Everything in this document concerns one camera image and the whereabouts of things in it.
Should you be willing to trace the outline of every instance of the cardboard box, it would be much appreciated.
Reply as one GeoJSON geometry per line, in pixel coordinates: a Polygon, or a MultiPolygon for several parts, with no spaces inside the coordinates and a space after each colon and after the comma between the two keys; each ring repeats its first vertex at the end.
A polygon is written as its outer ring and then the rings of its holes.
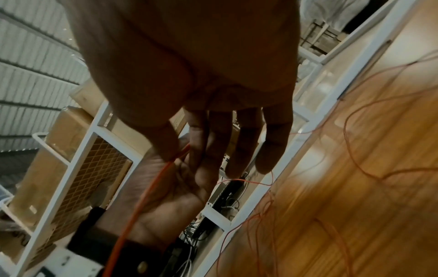
{"type": "MultiPolygon", "coordinates": [[[[104,95],[92,79],[89,79],[79,88],[70,93],[70,97],[93,117],[96,116],[100,105],[105,100],[104,95]]],[[[187,122],[184,117],[184,111],[180,109],[170,119],[170,122],[172,123],[173,128],[175,128],[176,133],[179,134],[187,122]]],[[[107,128],[127,145],[136,150],[140,155],[144,155],[151,147],[151,143],[144,135],[128,127],[116,116],[111,118],[107,128]]]]}
{"type": "MultiPolygon", "coordinates": [[[[64,108],[56,119],[46,143],[71,161],[92,117],[80,108],[64,108]]],[[[26,172],[9,209],[27,226],[33,228],[46,210],[67,165],[42,148],[26,172]]]]}

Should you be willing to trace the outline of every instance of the metal rack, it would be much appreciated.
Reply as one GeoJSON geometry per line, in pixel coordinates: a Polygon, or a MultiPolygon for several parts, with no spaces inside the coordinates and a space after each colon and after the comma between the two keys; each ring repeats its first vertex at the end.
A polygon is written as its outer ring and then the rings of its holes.
{"type": "MultiPolygon", "coordinates": [[[[377,13],[375,13],[364,24],[362,24],[361,27],[359,27],[352,34],[350,34],[347,39],[340,43],[325,57],[318,57],[302,47],[299,48],[299,55],[301,57],[305,57],[312,62],[317,63],[318,66],[310,74],[310,76],[304,82],[303,86],[301,86],[300,89],[295,92],[295,96],[293,99],[293,110],[296,115],[300,116],[305,121],[305,124],[299,128],[299,132],[304,134],[294,136],[291,142],[288,144],[285,153],[273,169],[274,181],[278,176],[280,176],[290,160],[303,146],[304,142],[310,137],[310,133],[307,134],[307,132],[314,130],[322,122],[327,113],[336,104],[338,97],[347,89],[347,87],[364,68],[368,61],[373,57],[373,55],[380,48],[380,46],[387,41],[388,37],[393,33],[397,26],[399,26],[399,24],[402,22],[402,20],[412,9],[413,5],[416,2],[417,0],[390,0],[377,13]],[[331,93],[319,106],[318,110],[313,112],[308,108],[300,105],[297,100],[319,75],[319,73],[323,69],[323,66],[331,61],[333,57],[335,57],[337,54],[342,52],[347,46],[353,43],[357,38],[362,36],[370,28],[375,26],[383,18],[384,20],[379,30],[375,34],[375,37],[371,40],[369,45],[365,49],[363,49],[363,51],[356,57],[350,68],[340,78],[331,93]]],[[[46,211],[44,212],[42,218],[40,219],[35,231],[31,234],[31,239],[27,244],[19,262],[15,266],[14,273],[12,274],[13,277],[22,276],[26,271],[27,266],[31,262],[31,259],[35,251],[37,250],[37,246],[41,243],[41,239],[43,239],[42,234],[46,232],[47,228],[49,228],[50,223],[53,221],[55,214],[59,210],[62,201],[66,197],[67,192],[72,185],[74,177],[77,175],[81,165],[86,158],[87,153],[92,147],[93,141],[96,139],[97,136],[104,139],[106,142],[115,147],[119,152],[121,152],[133,162],[133,165],[129,169],[118,191],[116,192],[115,197],[117,197],[119,191],[123,188],[126,180],[129,178],[136,166],[141,161],[142,156],[139,153],[137,153],[129,145],[124,143],[120,138],[118,138],[116,135],[114,135],[104,127],[104,123],[106,122],[110,113],[111,108],[108,102],[105,101],[101,105],[98,113],[91,123],[90,128],[87,130],[85,137],[82,140],[82,143],[80,144],[76,154],[74,155],[71,162],[68,163],[68,168],[58,188],[51,198],[50,203],[46,208],[46,211]]],[[[188,132],[187,126],[183,129],[181,135],[186,132],[188,132]]],[[[264,141],[265,136],[266,134],[261,135],[262,141],[264,141]]],[[[271,176],[267,175],[263,178],[261,183],[270,183],[271,181],[271,176]]],[[[201,266],[194,272],[194,277],[203,277],[207,274],[207,272],[210,270],[211,266],[214,264],[219,256],[223,241],[226,239],[226,241],[224,241],[224,247],[226,247],[237,230],[232,231],[228,236],[227,233],[229,233],[233,228],[236,228],[237,226],[242,224],[248,218],[250,213],[254,210],[254,208],[268,189],[269,188],[267,186],[258,185],[233,220],[228,220],[226,217],[221,215],[210,206],[205,206],[201,213],[212,222],[214,222],[219,228],[221,228],[224,233],[215,243],[213,248],[208,252],[207,256],[202,261],[201,266]]]]}

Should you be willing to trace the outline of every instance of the corrugated metal wall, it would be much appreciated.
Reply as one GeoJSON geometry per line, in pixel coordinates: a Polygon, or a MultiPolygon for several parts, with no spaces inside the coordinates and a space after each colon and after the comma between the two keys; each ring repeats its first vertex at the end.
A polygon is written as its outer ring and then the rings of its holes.
{"type": "Polygon", "coordinates": [[[75,105],[68,93],[89,73],[67,29],[55,0],[0,0],[0,152],[37,148],[31,135],[75,105]]]}

